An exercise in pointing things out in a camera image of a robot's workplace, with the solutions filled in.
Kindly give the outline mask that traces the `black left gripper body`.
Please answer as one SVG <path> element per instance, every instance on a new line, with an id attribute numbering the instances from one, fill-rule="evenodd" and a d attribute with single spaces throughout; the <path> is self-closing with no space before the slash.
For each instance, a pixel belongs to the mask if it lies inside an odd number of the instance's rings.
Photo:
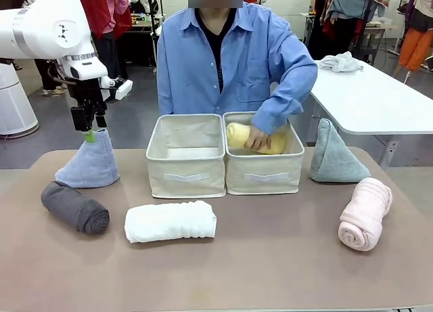
<path id="1" fill-rule="evenodd" d="M 71 107 L 73 116 L 104 116 L 107 105 L 102 98 L 99 79 L 68 79 L 68 91 L 70 96 L 76 100 L 76 105 Z"/>

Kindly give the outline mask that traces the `person left hand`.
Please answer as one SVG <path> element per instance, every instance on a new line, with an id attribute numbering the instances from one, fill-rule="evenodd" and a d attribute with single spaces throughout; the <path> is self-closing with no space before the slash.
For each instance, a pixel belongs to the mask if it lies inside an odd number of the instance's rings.
<path id="1" fill-rule="evenodd" d="M 244 145 L 248 150 L 260 151 L 263 148 L 271 148 L 271 136 L 250 125 L 248 139 Z"/>

